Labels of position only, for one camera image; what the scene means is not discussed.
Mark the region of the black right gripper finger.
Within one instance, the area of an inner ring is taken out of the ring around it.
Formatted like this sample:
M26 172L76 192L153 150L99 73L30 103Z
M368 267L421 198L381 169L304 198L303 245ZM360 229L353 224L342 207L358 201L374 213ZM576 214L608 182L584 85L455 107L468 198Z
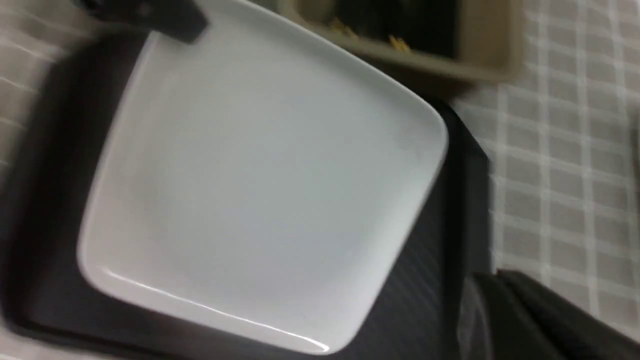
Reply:
M462 360L637 360L638 342L517 270L475 272L462 287Z

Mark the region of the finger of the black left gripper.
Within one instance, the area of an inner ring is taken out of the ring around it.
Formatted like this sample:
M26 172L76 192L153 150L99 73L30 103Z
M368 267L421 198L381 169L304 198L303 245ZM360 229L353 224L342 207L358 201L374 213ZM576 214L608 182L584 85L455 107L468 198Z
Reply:
M210 21L194 0L74 0L99 21L158 32L181 43L194 43Z

